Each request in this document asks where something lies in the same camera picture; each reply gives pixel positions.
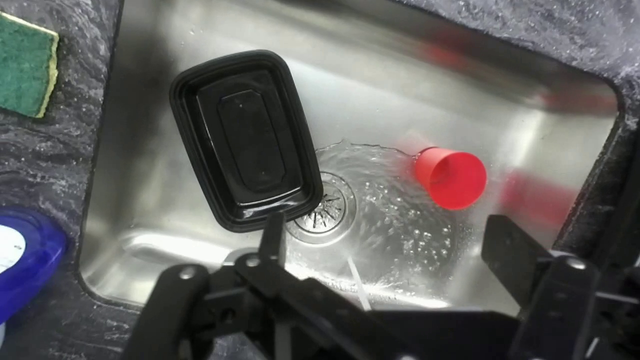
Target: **stainless steel sink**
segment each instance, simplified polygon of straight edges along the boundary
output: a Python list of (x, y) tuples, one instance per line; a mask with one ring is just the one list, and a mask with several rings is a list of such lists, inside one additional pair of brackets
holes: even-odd
[[(479, 260), (485, 216), (509, 213), (549, 248), (615, 94), (385, 0), (127, 0), (82, 241), (87, 288), (140, 306), (169, 263), (216, 269), (255, 248), (257, 231), (216, 224), (167, 107), (178, 72), (253, 47), (289, 64), (323, 172), (321, 206), (288, 224), (288, 269), (363, 308), (515, 312)], [(429, 143), (485, 162), (476, 206), (438, 210), (411, 183), (410, 155)]]

